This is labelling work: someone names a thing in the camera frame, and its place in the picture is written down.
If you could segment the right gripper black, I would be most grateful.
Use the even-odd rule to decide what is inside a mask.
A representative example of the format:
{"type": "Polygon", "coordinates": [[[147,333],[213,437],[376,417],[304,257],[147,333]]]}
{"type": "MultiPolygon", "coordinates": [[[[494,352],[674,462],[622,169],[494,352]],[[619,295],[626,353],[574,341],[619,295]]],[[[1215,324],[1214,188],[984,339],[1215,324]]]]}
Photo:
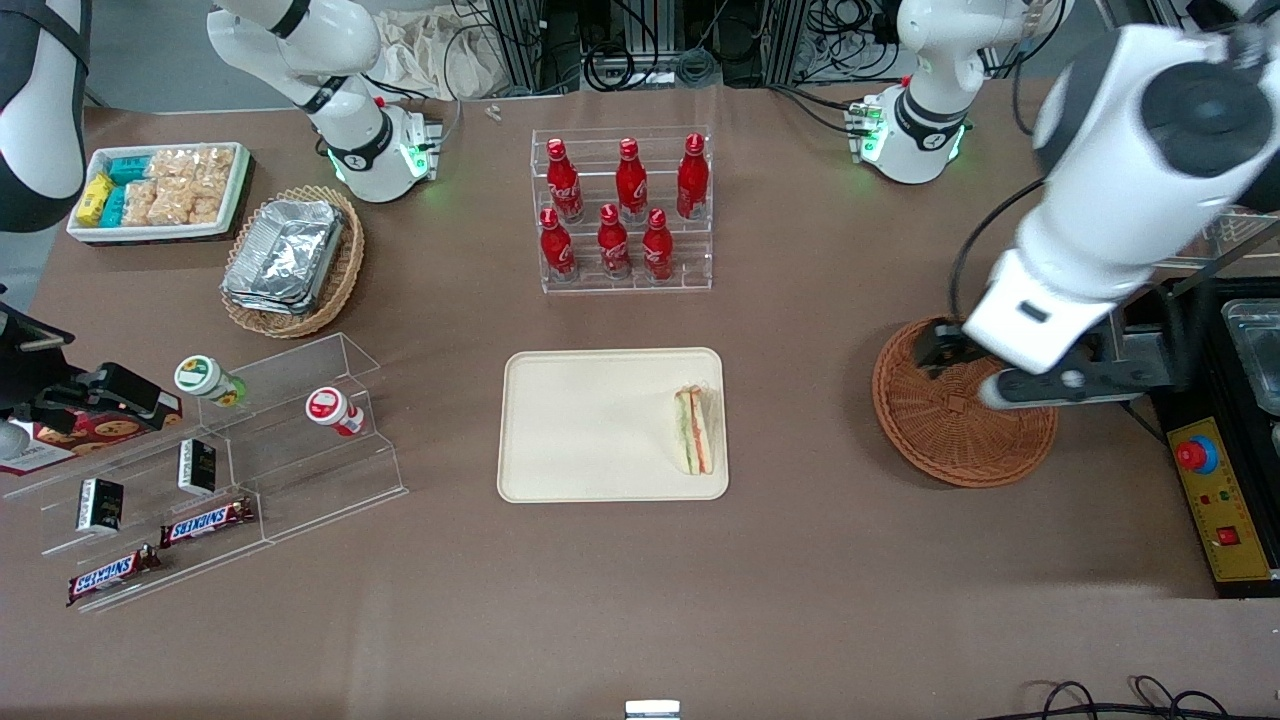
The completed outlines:
{"type": "MultiPolygon", "coordinates": [[[[73,377],[63,348],[73,334],[37,322],[23,313],[3,313],[1,410],[29,402],[29,419],[45,427],[73,427],[83,392],[77,386],[56,386],[73,377]]],[[[76,382],[84,387],[91,410],[152,416],[161,388],[118,363],[104,363],[82,372],[76,382]]]]}

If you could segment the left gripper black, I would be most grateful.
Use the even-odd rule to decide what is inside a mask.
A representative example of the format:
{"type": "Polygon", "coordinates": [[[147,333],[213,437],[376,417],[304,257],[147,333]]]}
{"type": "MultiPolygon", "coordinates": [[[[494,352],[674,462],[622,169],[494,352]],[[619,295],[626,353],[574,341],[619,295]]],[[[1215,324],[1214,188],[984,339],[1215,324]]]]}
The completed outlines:
{"type": "Polygon", "coordinates": [[[934,323],[934,345],[915,347],[916,368],[931,379],[938,378],[951,366],[974,363],[989,352],[965,334],[963,324],[947,318],[934,323]]]}

